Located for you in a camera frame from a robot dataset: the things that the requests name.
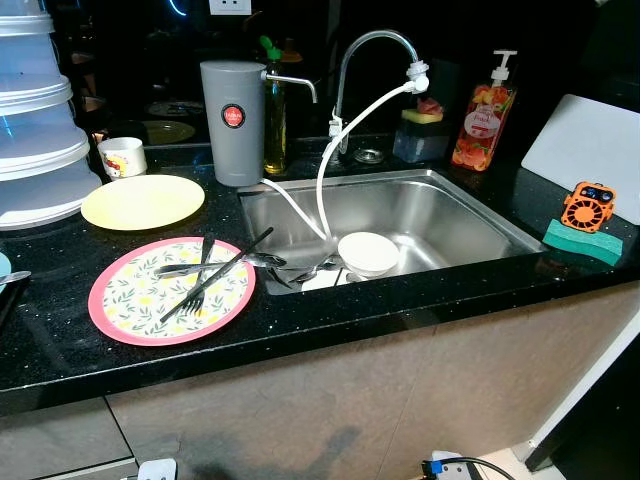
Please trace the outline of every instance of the white bowl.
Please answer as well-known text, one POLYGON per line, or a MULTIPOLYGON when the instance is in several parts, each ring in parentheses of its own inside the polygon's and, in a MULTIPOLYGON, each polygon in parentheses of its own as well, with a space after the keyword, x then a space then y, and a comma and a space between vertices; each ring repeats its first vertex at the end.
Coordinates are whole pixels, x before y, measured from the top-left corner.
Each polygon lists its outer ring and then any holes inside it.
POLYGON ((371 232, 350 233, 338 243, 345 265, 363 277, 378 277, 398 263, 398 247, 386 237, 371 232))

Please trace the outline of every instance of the hand soap bottle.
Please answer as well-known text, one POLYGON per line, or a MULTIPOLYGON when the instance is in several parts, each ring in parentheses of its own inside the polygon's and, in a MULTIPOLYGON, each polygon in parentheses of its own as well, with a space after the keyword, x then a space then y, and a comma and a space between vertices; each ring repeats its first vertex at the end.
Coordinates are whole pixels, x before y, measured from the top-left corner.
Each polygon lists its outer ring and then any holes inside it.
MULTIPOLYGON (((281 75, 282 50, 273 46, 269 37, 260 37, 267 51, 267 73, 281 75)), ((264 96, 264 169, 268 173, 282 173, 286 167, 286 115, 284 85, 277 80, 265 81, 264 96)))
POLYGON ((495 50, 493 53, 502 55, 502 63, 491 73, 491 86, 487 82, 474 89, 451 158, 453 165, 476 172, 489 168, 516 95, 515 88, 504 82, 509 77, 507 60, 518 52, 495 50))

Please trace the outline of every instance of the red label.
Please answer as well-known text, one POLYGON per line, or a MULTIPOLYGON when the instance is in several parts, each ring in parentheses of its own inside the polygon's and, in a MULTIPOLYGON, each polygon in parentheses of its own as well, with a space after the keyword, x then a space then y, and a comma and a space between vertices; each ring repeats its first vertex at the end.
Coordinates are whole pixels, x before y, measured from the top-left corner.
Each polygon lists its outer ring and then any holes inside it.
POLYGON ((244 123, 244 110, 240 105, 227 105, 222 109, 222 120, 227 127, 241 127, 244 123))

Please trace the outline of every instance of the tiled floor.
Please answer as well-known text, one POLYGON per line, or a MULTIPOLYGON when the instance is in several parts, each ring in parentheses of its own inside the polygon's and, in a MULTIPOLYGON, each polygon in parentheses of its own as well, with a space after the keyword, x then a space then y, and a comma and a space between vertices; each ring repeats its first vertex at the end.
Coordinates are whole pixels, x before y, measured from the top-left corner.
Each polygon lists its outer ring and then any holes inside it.
MULTIPOLYGON (((531 473, 523 463, 520 463, 510 448, 499 450, 489 455, 484 455, 483 460, 491 462, 502 468, 516 480, 565 480, 564 476, 556 467, 545 468, 536 473, 531 473)), ((485 480, 504 480, 504 477, 490 468, 480 466, 480 475, 485 480)))

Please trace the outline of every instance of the white mug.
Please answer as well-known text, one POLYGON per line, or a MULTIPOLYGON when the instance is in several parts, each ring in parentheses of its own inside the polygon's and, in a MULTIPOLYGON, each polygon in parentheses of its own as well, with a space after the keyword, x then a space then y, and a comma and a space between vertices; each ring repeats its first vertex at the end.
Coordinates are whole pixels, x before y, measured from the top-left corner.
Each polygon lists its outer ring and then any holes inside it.
POLYGON ((110 138, 98 144, 98 151, 111 180, 144 175, 147 171, 142 141, 138 138, 110 138))

